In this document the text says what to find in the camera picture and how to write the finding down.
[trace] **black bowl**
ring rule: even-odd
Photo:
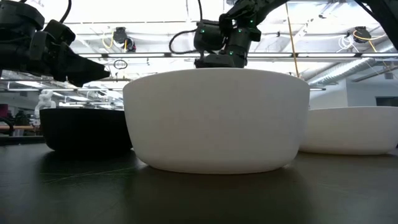
[[[66,153],[118,153],[132,148],[123,111],[57,108],[40,110],[49,148]]]

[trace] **bowl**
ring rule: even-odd
[[[40,110],[49,148],[67,153],[115,153],[132,144],[123,111],[57,108]]]
[[[398,144],[398,108],[349,107],[310,110],[300,151],[385,154]]]
[[[201,68],[123,89],[134,150],[152,167],[197,174],[278,169],[297,154],[310,87],[281,73]]]

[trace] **black cable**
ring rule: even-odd
[[[184,52],[176,52],[176,51],[174,51],[174,50],[172,49],[173,41],[174,41],[178,36],[180,36],[180,35],[182,35],[182,34],[189,34],[189,33],[191,33],[191,32],[196,32],[196,29],[194,29],[194,30],[181,31],[181,32],[179,32],[178,34],[175,34],[174,37],[173,37],[173,38],[170,40],[170,42],[169,42],[169,50],[170,50],[170,52],[172,52],[173,54],[190,54],[190,53],[198,52],[198,50],[187,50],[187,51],[184,51]]]
[[[118,69],[118,70],[126,69],[127,66],[128,66],[127,62],[125,60],[122,60],[122,59],[119,59],[119,60],[116,60],[115,62],[113,62],[113,67]]]
[[[64,13],[64,15],[62,16],[62,18],[61,18],[61,20],[60,20],[60,23],[63,23],[63,22],[65,22],[65,19],[67,19],[67,17],[68,17],[68,15],[69,15],[69,12],[70,12],[70,9],[72,8],[72,0],[69,0],[68,1],[68,8],[67,8],[67,11]]]
[[[198,0],[198,4],[199,4],[200,20],[202,20],[202,19],[203,19],[203,11],[202,11],[202,9],[201,9],[201,2],[200,2],[200,0]]]
[[[200,20],[202,20],[202,19],[203,19],[203,11],[202,11],[202,8],[201,8],[201,2],[200,2],[200,0],[198,0],[198,4],[199,4]],[[170,40],[170,42],[169,42],[169,50],[170,50],[170,52],[172,52],[173,54],[190,54],[190,53],[198,52],[198,50],[187,50],[187,51],[184,51],[184,52],[176,52],[176,51],[174,51],[173,48],[172,48],[172,44],[173,44],[174,40],[175,40],[178,36],[180,36],[180,35],[182,35],[182,34],[189,34],[189,33],[191,33],[191,32],[196,32],[196,31],[197,31],[196,29],[194,29],[194,30],[186,30],[186,31],[181,31],[181,32],[179,32],[178,34],[175,34],[175,35],[173,36],[173,38]]]

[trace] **cable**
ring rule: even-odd
[[[198,4],[199,4],[200,20],[202,20],[202,19],[203,19],[203,11],[202,11],[202,7],[201,7],[201,2],[200,2],[200,0],[198,0]],[[198,50],[187,50],[187,51],[184,51],[184,52],[176,52],[176,51],[174,51],[173,48],[172,48],[172,44],[173,44],[174,40],[175,40],[178,36],[180,36],[180,35],[182,35],[182,34],[189,34],[189,33],[191,33],[191,32],[196,32],[196,31],[197,31],[196,29],[193,29],[193,30],[186,30],[186,31],[181,31],[181,32],[179,32],[178,34],[175,34],[175,35],[173,36],[173,38],[170,40],[170,42],[169,42],[169,50],[170,50],[170,52],[172,52],[173,54],[190,54],[190,53],[198,52]]]
[[[353,35],[354,35],[354,37],[356,37],[356,38],[358,38],[358,39],[361,39],[361,40],[377,40],[377,39],[380,39],[380,38],[383,38],[383,37],[386,36],[386,35],[384,34],[384,35],[381,35],[380,37],[376,37],[376,38],[369,39],[369,38],[358,37],[357,35],[355,35],[355,33],[357,33],[357,30],[353,32]]]
[[[359,50],[353,45],[353,48],[359,53]],[[373,70],[377,75],[380,75],[380,73],[378,71],[376,71],[376,69],[374,69],[367,61],[365,61],[366,65],[369,66],[369,68],[371,68],[371,70]]]
[[[289,17],[289,8],[287,7],[287,3],[286,3],[285,5],[286,5],[286,13],[287,13],[287,22],[289,23],[290,41],[292,42],[292,50],[293,50],[294,65],[295,65],[295,67],[296,67],[297,78],[300,78],[299,68],[298,68],[298,66],[297,66],[296,51],[295,51],[295,49],[294,49],[292,25],[291,25],[291,23],[290,23],[290,17]]]
[[[376,50],[376,48],[374,47],[372,41],[369,40],[369,44],[371,44],[373,51],[374,51],[375,53],[377,53],[377,50]],[[385,63],[385,61],[384,61],[383,59],[382,59],[382,62],[383,62],[383,64],[386,66],[386,68],[390,69],[390,67],[388,67],[388,65]]]
[[[174,50],[172,49],[173,41],[174,41],[178,36],[180,36],[180,35],[182,35],[182,34],[189,34],[189,33],[191,33],[191,32],[196,32],[196,29],[194,29],[194,30],[181,31],[181,32],[179,32],[178,34],[175,34],[175,35],[173,36],[173,38],[170,40],[170,42],[169,42],[169,50],[170,50],[173,54],[190,54],[190,53],[198,52],[198,50],[187,50],[187,51],[184,51],[184,52],[176,52],[176,51],[174,51]]]
[[[112,31],[112,39],[111,39],[111,45],[106,45],[105,44],[105,33],[103,33],[103,38],[102,38],[102,44],[104,45],[104,47],[106,47],[107,49],[110,49],[112,46],[113,46],[113,33],[114,33],[114,31]]]
[[[113,62],[113,67],[118,69],[118,70],[126,69],[127,66],[128,66],[127,62],[125,60],[123,60],[123,59],[119,59],[119,60],[116,60],[115,62]]]
[[[341,37],[338,40],[338,45],[341,47],[341,49],[338,50],[336,53],[341,52],[342,50],[347,50],[350,47],[352,47],[354,45],[354,39],[351,36],[349,36],[349,37],[345,37],[345,36]]]
[[[371,44],[371,46],[372,46],[373,50],[374,50],[374,51],[377,53],[377,50],[376,50],[376,48],[374,47],[374,45],[373,45],[372,41],[370,41],[370,40],[369,40],[369,44]]]
[[[67,11],[64,13],[64,15],[62,16],[62,18],[61,18],[61,20],[60,20],[60,23],[63,23],[63,22],[65,22],[65,19],[67,19],[67,17],[68,17],[68,15],[69,15],[69,12],[70,12],[70,9],[72,8],[72,0],[69,0],[68,1],[68,8],[67,8]]]
[[[201,8],[201,2],[200,2],[200,0],[198,0],[198,4],[199,4],[200,20],[202,20],[202,19],[203,19],[203,11],[202,11],[202,8]]]

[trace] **bowl rim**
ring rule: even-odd
[[[305,85],[306,87],[308,87],[308,89],[310,89],[310,85],[309,85],[305,80],[302,80],[301,78],[297,78],[297,77],[292,76],[292,75],[280,73],[280,72],[273,72],[273,71],[260,70],[260,69],[252,69],[252,68],[192,68],[192,69],[185,69],[185,70],[176,70],[176,71],[169,71],[169,72],[161,72],[161,73],[156,73],[156,74],[153,74],[153,75],[148,75],[148,76],[145,76],[145,77],[142,77],[142,78],[138,78],[138,79],[136,79],[136,80],[133,80],[133,81],[129,82],[127,85],[125,85],[125,86],[123,87],[123,91],[124,91],[128,86],[131,86],[131,85],[133,85],[133,84],[137,84],[138,82],[142,82],[142,81],[144,81],[144,80],[146,80],[146,79],[148,79],[148,78],[154,78],[154,77],[156,77],[156,76],[158,76],[158,75],[179,75],[179,74],[184,73],[184,72],[186,72],[186,71],[195,71],[195,70],[199,70],[199,71],[206,71],[206,70],[207,70],[207,71],[209,71],[209,70],[221,70],[221,69],[222,69],[222,70],[245,70],[245,71],[254,71],[254,72],[264,72],[264,73],[268,73],[268,74],[270,74],[270,75],[283,75],[284,77],[289,78],[289,79],[291,79],[291,80],[293,80],[293,78],[294,78],[295,80],[298,80],[299,83],[301,83],[301,84],[299,84],[299,85]]]
[[[335,108],[309,109],[309,111],[358,110],[358,109],[369,109],[369,110],[393,109],[393,110],[398,110],[398,107],[395,107],[395,106],[347,106],[347,107],[335,107]]]

